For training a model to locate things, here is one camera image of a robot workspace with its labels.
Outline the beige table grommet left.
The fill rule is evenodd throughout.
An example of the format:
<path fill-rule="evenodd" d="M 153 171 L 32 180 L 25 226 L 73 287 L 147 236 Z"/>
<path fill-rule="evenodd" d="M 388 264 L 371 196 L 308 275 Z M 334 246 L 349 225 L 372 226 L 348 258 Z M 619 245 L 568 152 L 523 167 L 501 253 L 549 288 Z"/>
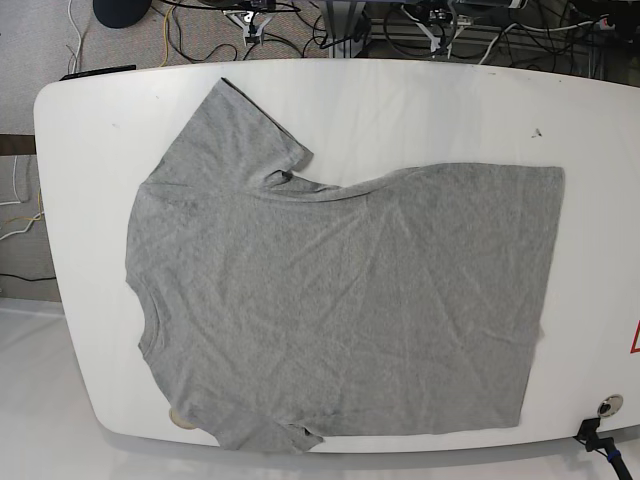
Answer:
<path fill-rule="evenodd" d="M 169 409 L 169 418 L 171 422 L 180 429 L 195 430 L 196 426 L 188 420 L 182 418 L 174 408 Z"/>

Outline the red warning sticker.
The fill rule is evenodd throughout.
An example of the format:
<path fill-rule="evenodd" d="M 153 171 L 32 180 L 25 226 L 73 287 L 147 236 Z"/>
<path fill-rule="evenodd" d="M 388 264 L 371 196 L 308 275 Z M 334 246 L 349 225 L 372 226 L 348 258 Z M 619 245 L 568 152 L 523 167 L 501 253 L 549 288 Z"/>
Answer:
<path fill-rule="evenodd" d="M 630 347 L 631 354 L 639 353 L 639 352 L 640 352 L 640 322 L 636 326 L 632 345 Z"/>

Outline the aluminium frame leg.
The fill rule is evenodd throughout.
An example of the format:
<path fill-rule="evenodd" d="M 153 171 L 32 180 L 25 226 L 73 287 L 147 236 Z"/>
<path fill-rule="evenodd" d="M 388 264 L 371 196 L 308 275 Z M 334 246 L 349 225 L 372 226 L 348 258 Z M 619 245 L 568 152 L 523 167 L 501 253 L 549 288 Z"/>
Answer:
<path fill-rule="evenodd" d="M 364 50 L 370 29 L 365 1 L 320 1 L 327 40 L 323 49 L 332 59 L 356 58 Z"/>

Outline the grey t-shirt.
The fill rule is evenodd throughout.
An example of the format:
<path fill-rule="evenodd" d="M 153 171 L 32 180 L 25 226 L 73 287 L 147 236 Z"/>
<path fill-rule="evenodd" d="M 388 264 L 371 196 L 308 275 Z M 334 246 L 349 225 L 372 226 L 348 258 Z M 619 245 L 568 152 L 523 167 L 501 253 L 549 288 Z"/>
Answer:
<path fill-rule="evenodd" d="M 449 163 L 349 187 L 218 81 L 139 186 L 126 280 L 177 415 L 228 450 L 520 422 L 559 167 Z"/>

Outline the silver table grommet right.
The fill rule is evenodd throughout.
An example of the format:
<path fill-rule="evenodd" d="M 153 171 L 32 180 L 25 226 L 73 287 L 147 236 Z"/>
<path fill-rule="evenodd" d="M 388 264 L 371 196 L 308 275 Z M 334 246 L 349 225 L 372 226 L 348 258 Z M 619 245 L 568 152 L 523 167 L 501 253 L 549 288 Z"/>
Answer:
<path fill-rule="evenodd" d="M 624 399 L 620 394 L 613 394 L 605 398 L 598 406 L 597 414 L 600 418 L 615 415 L 623 406 Z"/>

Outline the dark blue round object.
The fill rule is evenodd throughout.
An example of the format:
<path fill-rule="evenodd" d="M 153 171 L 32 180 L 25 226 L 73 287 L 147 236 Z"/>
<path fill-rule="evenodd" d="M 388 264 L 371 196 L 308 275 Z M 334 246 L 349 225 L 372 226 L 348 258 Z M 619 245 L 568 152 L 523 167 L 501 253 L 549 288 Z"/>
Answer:
<path fill-rule="evenodd" d="M 93 0 L 93 13 L 100 24 L 124 29 L 138 23 L 148 12 L 151 0 Z"/>

